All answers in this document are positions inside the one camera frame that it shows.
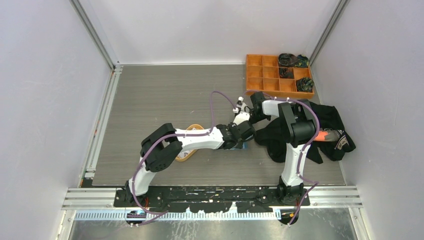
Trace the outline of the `blue leather card holder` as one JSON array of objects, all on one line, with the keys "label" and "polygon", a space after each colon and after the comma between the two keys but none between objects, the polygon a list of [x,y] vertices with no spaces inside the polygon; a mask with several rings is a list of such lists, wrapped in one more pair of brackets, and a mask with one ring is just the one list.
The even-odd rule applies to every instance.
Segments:
[{"label": "blue leather card holder", "polygon": [[245,141],[236,142],[229,150],[244,150],[248,148],[248,143]]}]

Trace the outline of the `orange oval plastic tray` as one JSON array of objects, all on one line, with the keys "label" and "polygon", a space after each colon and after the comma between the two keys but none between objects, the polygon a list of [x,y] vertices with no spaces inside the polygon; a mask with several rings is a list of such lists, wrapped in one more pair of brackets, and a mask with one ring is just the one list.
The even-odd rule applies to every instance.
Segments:
[{"label": "orange oval plastic tray", "polygon": [[[204,128],[201,125],[199,125],[199,124],[192,124],[186,130],[187,131],[192,131],[192,130],[203,130],[203,129]],[[195,152],[196,152],[196,150],[181,151],[176,156],[175,160],[178,161],[178,162],[184,162],[188,158],[190,158]]]}]

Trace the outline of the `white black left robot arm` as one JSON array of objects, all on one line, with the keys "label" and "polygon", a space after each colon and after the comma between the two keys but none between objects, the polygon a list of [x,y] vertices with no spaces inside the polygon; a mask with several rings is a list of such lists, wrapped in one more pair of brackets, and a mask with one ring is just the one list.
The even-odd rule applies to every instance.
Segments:
[{"label": "white black left robot arm", "polygon": [[156,173],[167,169],[182,152],[237,149],[255,135],[256,130],[249,121],[194,130],[163,124],[141,142],[140,161],[128,180],[126,200],[135,207],[141,206]]}]

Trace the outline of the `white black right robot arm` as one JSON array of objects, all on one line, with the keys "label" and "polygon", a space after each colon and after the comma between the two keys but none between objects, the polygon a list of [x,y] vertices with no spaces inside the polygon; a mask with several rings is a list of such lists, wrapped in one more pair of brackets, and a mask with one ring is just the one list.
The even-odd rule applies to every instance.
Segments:
[{"label": "white black right robot arm", "polygon": [[306,196],[303,177],[306,156],[319,133],[319,120],[308,100],[276,100],[257,91],[250,96],[250,122],[270,123],[256,131],[254,140],[265,146],[275,162],[283,162],[276,198],[283,205],[301,205]]}]

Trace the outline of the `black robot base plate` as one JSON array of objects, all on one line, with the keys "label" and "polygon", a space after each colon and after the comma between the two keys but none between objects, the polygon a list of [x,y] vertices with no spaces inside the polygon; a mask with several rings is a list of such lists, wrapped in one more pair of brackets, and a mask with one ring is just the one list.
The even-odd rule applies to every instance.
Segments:
[{"label": "black robot base plate", "polygon": [[134,200],[130,188],[119,188],[113,206],[129,208],[142,205],[153,212],[226,213],[235,206],[238,213],[268,213],[273,208],[309,206],[301,195],[283,197],[275,186],[150,186]]}]

